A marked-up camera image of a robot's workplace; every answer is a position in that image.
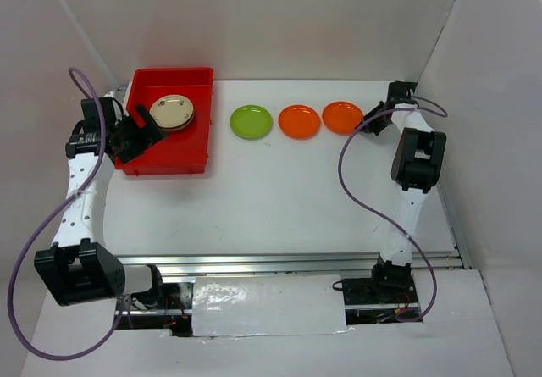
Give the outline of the cream floral plate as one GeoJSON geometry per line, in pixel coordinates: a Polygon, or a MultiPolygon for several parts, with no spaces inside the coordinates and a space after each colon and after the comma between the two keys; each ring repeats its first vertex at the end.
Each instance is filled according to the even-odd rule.
{"type": "Polygon", "coordinates": [[[159,98],[149,112],[162,128],[183,124],[195,114],[195,108],[188,97],[173,94],[159,98]]]}

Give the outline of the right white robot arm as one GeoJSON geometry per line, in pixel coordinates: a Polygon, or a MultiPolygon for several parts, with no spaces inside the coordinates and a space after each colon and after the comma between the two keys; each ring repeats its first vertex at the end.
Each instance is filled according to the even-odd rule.
{"type": "Polygon", "coordinates": [[[388,302],[412,283],[412,243],[422,206],[436,186],[445,155],[446,134],[434,130],[422,116],[413,82],[394,81],[387,98],[364,116],[361,131],[379,135],[392,126],[400,132],[390,177],[395,183],[398,207],[390,222],[395,234],[384,243],[368,282],[371,297],[388,302]]]}

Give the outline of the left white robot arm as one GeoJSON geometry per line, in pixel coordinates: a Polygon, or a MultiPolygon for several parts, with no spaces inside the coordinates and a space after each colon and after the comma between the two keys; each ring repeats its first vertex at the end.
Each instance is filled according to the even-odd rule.
{"type": "Polygon", "coordinates": [[[34,267],[63,307],[131,295],[148,308],[158,308],[168,290],[158,268],[143,264],[126,269],[107,250],[103,225],[115,162],[139,158],[166,134],[141,104],[120,114],[113,97],[80,104],[83,118],[65,145],[70,203],[51,247],[36,252],[34,267]]]}

